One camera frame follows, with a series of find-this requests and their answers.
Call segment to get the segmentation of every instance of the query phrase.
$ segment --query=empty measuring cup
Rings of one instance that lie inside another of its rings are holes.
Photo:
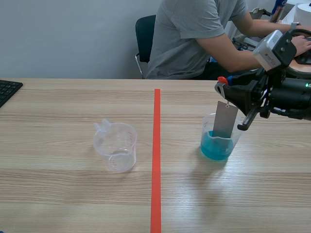
[[[94,123],[97,130],[94,136],[94,149],[102,156],[107,169],[113,172],[126,172],[136,162],[136,130],[124,123],[110,123],[103,119],[102,124]]]
[[[210,114],[203,119],[203,130],[201,139],[202,153],[214,160],[225,160],[232,153],[242,131],[238,130],[241,122],[236,119],[231,138],[213,136],[213,128],[216,114]]]

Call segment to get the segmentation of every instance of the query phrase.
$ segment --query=chair back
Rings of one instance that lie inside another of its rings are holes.
[[[136,37],[139,50],[139,60],[148,63],[155,32],[156,16],[140,18],[136,22]]]

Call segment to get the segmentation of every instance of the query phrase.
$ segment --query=red tape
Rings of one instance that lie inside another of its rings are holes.
[[[150,233],[161,233],[161,90],[155,90]]]

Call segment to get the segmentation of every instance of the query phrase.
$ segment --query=plastic beaker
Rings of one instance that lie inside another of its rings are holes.
[[[213,160],[225,160],[232,153],[242,131],[238,130],[241,123],[236,119],[231,138],[214,137],[213,128],[216,114],[210,114],[203,119],[203,130],[201,139],[202,153]]]
[[[128,124],[94,123],[94,149],[102,156],[109,171],[121,173],[130,170],[136,162],[137,132]]]

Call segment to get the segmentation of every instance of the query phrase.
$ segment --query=person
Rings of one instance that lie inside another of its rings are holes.
[[[155,20],[147,79],[215,80],[260,68],[251,51],[239,51],[225,34],[231,20],[247,36],[266,36],[290,25],[253,20],[245,0],[162,0]],[[297,28],[311,31],[311,27]],[[304,36],[294,37],[297,56],[311,49]],[[217,63],[208,63],[213,57]]]

